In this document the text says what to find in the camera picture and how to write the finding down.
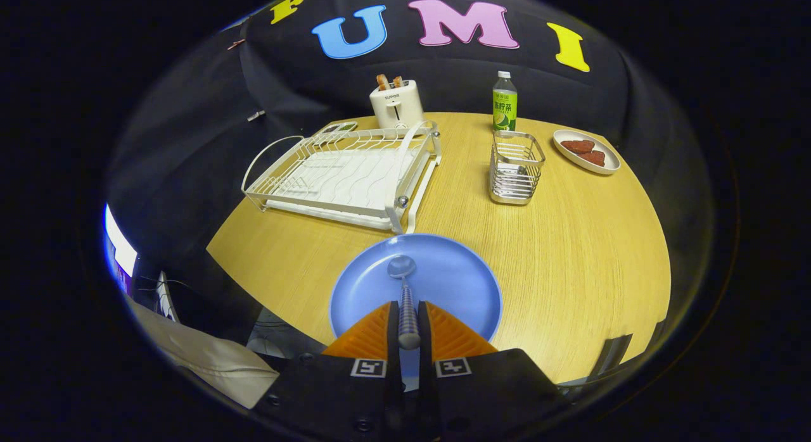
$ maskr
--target plastic bottle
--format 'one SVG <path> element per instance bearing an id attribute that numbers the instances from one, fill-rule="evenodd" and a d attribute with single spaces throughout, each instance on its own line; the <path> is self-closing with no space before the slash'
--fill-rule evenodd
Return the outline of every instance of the plastic bottle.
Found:
<path id="1" fill-rule="evenodd" d="M 499 72 L 499 80 L 493 86 L 493 129 L 515 130 L 518 110 L 518 90 L 510 81 L 509 72 Z"/>

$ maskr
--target red food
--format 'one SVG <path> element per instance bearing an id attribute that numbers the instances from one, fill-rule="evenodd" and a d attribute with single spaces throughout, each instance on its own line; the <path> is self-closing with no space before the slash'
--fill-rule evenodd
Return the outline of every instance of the red food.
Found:
<path id="1" fill-rule="evenodd" d="M 588 139 L 561 141 L 560 146 L 573 151 L 575 154 L 585 154 L 590 153 L 591 150 L 594 149 L 594 141 L 589 141 Z"/>
<path id="2" fill-rule="evenodd" d="M 595 165 L 606 166 L 606 155 L 602 151 L 591 151 L 591 153 L 577 154 L 577 156 Z"/>

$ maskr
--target spoon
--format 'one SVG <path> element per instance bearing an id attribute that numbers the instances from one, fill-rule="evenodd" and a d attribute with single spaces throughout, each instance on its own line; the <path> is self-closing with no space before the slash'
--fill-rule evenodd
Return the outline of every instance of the spoon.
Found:
<path id="1" fill-rule="evenodd" d="M 419 330 L 417 328 L 417 311 L 414 310 L 414 300 L 411 297 L 411 287 L 406 276 L 417 269 L 417 263 L 408 255 L 397 255 L 388 262 L 388 275 L 395 279 L 402 279 L 400 289 L 400 324 L 397 326 L 397 341 L 405 350 L 414 350 L 419 347 Z"/>

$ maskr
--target round table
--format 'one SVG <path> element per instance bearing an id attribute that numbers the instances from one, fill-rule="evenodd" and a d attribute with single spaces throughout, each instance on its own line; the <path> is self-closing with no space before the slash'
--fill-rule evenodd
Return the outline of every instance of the round table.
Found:
<path id="1" fill-rule="evenodd" d="M 651 200 L 625 160 L 615 174 L 590 173 L 551 144 L 555 130 L 570 127 L 519 118 L 516 130 L 533 134 L 547 161 L 529 205 L 497 205 L 487 186 L 492 116 L 425 118 L 440 127 L 442 163 L 415 232 L 459 241 L 490 266 L 504 300 L 493 346 L 525 350 L 553 382 L 589 375 L 606 339 L 632 334 L 622 361 L 642 353 L 667 314 L 670 264 Z M 351 120 L 357 130 L 377 128 L 374 117 Z M 579 131 L 613 149 L 605 138 Z M 267 309 L 330 344 L 328 307 L 337 277 L 357 254 L 392 235 L 260 212 L 244 199 L 207 250 Z"/>

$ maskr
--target dish rack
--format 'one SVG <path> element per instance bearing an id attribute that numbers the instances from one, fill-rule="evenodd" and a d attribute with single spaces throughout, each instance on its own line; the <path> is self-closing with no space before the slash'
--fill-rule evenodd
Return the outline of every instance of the dish rack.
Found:
<path id="1" fill-rule="evenodd" d="M 295 138 L 300 141 L 245 186 L 262 154 Z M 288 136 L 256 155 L 241 190 L 262 212 L 282 209 L 403 234 L 403 213 L 411 206 L 405 232 L 414 232 L 419 204 L 441 160 L 434 121 L 411 128 Z"/>

